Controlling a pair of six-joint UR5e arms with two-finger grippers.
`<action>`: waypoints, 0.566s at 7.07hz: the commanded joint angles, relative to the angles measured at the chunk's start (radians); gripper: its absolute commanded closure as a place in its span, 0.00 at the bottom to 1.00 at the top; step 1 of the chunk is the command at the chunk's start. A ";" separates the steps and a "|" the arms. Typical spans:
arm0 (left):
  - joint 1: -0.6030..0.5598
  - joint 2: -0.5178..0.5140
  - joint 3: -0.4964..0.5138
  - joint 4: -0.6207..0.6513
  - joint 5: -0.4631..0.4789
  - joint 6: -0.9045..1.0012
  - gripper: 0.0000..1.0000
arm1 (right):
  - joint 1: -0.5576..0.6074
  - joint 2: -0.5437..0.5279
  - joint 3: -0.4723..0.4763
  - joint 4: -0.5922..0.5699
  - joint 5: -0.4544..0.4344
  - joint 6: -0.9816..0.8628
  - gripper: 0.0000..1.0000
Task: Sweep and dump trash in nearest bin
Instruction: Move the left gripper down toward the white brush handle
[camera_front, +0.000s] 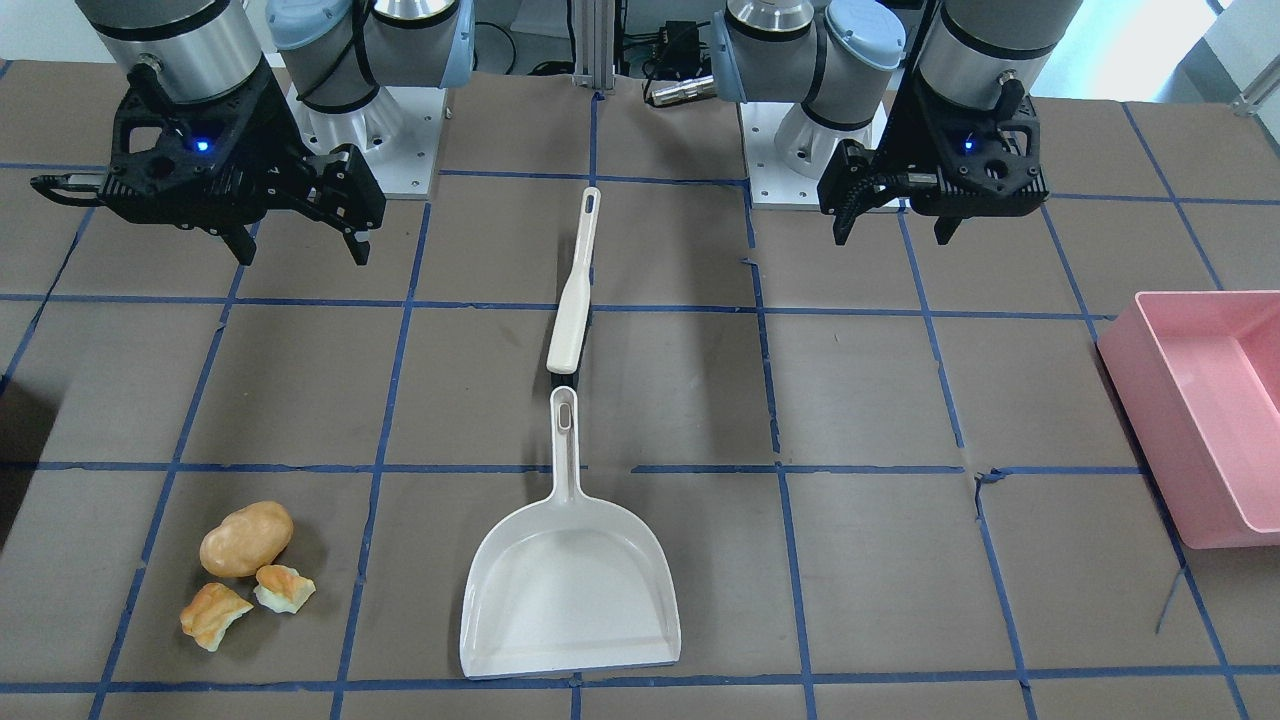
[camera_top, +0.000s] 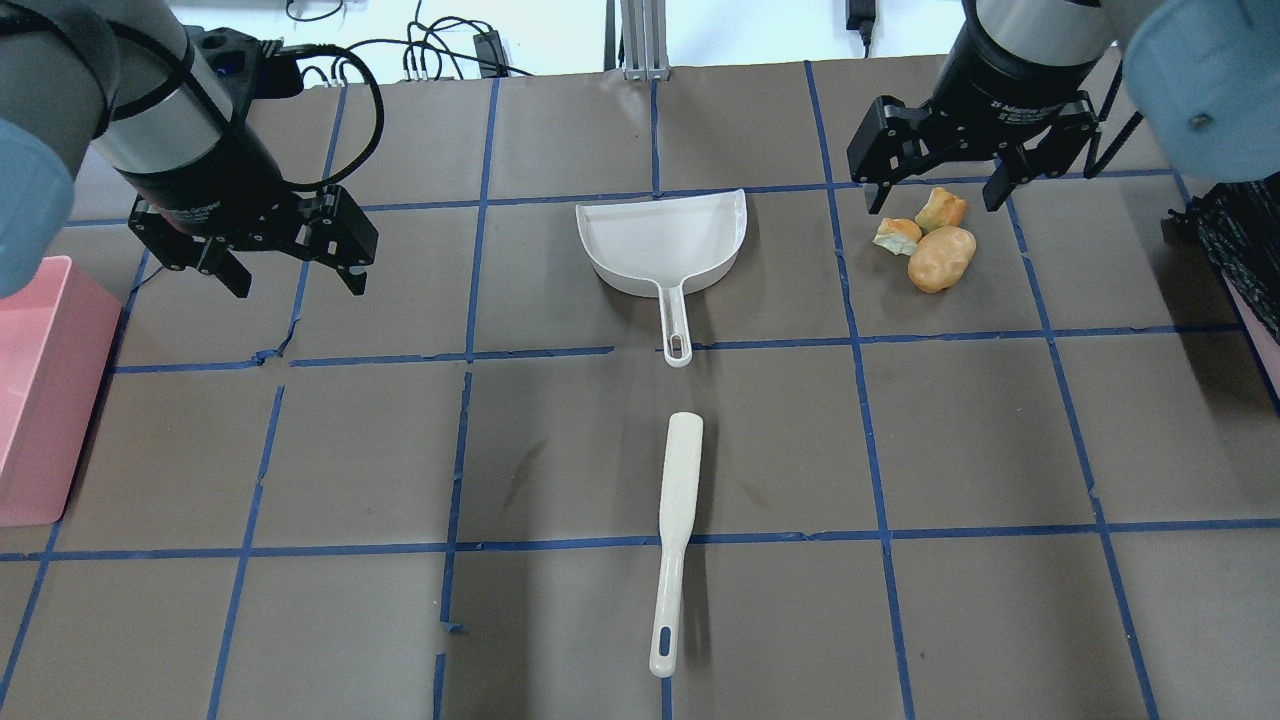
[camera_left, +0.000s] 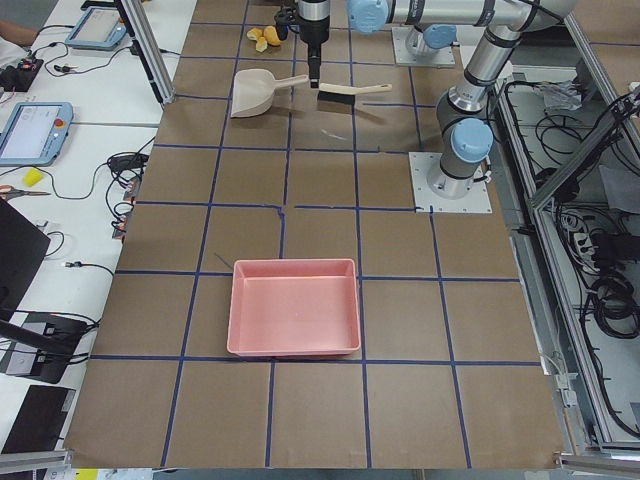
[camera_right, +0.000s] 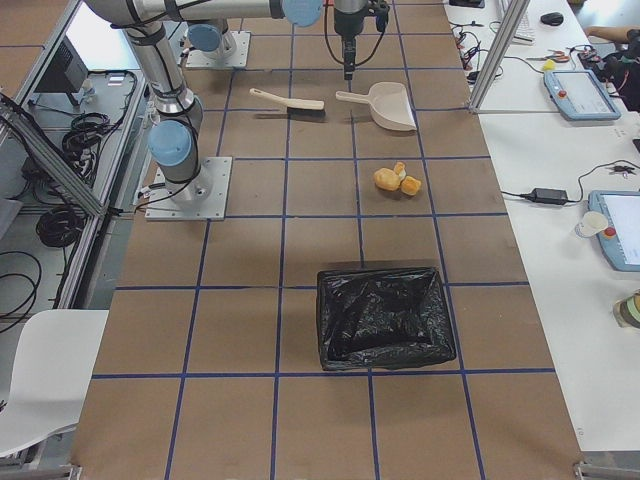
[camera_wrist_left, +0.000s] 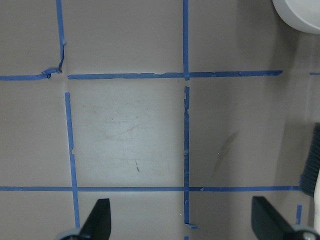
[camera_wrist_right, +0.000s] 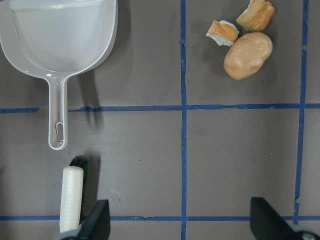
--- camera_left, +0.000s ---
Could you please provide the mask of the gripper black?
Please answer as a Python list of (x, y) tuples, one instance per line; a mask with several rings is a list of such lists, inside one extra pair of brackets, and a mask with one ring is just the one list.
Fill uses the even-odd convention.
[(322, 63), (321, 50), (322, 45), (329, 39), (330, 18), (307, 20), (300, 17), (298, 24), (300, 39), (307, 45), (310, 87), (318, 89)]

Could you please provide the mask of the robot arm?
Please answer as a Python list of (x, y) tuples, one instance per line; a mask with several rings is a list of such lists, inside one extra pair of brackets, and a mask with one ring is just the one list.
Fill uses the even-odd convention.
[(437, 106), (444, 149), (427, 174), (429, 188), (457, 200), (471, 189), (479, 164), (494, 143), (490, 126), (479, 118), (487, 92), (520, 42), (521, 35), (562, 22), (575, 1), (349, 1), (350, 26), (371, 34), (387, 24), (472, 25), (484, 33), (464, 68), (463, 77), (443, 94)]
[(330, 34), (330, 1), (309, 0), (297, 3), (299, 35), (307, 45), (307, 64), (312, 89), (318, 89), (322, 63), (322, 45)]

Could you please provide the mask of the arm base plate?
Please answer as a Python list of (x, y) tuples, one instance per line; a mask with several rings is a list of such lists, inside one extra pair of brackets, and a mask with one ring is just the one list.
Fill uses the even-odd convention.
[(410, 152), (415, 208), (422, 213), (491, 214), (487, 181), (480, 166), (468, 179), (448, 177), (438, 152)]
[(395, 26), (392, 41), (395, 63), (407, 67), (453, 68), (452, 50), (457, 27), (433, 24), (421, 30), (417, 26)]

